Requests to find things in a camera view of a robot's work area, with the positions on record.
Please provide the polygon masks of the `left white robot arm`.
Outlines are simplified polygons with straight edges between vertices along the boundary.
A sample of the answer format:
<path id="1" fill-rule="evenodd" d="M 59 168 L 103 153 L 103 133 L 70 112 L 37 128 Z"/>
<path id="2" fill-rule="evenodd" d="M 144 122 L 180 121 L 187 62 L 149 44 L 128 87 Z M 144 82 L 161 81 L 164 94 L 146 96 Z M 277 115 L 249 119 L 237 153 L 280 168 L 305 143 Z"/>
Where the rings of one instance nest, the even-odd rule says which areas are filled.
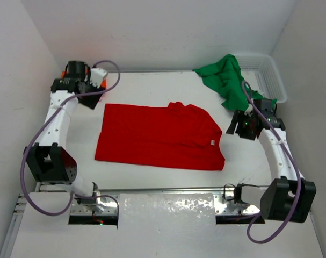
<path id="1" fill-rule="evenodd" d="M 26 163 L 37 182 L 57 185 L 67 192 L 91 197 L 94 183 L 77 172 L 77 162 L 66 150 L 67 133 L 74 109 L 82 104 L 94 109 L 105 90 L 107 71 L 70 61 L 50 88 L 47 127 L 28 152 Z"/>

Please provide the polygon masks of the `red t shirt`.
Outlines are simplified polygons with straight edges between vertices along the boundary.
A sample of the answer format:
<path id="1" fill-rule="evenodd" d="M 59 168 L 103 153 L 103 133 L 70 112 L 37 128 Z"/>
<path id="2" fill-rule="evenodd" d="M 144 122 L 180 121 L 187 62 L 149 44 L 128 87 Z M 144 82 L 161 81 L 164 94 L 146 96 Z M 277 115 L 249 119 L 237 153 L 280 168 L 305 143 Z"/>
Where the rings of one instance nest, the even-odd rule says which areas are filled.
<path id="1" fill-rule="evenodd" d="M 225 165 L 221 136 L 222 130 L 209 113 L 192 104 L 106 104 L 95 159 L 217 171 Z"/>

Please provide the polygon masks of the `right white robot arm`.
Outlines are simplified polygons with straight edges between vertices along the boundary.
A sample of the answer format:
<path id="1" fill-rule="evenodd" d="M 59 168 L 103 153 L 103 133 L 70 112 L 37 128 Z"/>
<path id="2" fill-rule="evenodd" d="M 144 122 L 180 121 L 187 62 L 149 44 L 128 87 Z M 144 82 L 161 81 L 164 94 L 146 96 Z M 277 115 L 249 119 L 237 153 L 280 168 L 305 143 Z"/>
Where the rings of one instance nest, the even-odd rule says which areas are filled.
<path id="1" fill-rule="evenodd" d="M 291 159 L 286 139 L 286 127 L 275 114 L 276 105 L 271 99 L 255 99 L 250 113 L 236 110 L 227 134 L 237 134 L 240 138 L 259 140 L 264 148 L 269 164 L 272 183 L 260 198 L 263 219 L 283 221 L 286 219 L 300 190 L 296 208 L 290 221 L 304 223 L 310 211 L 316 186 L 297 173 Z"/>

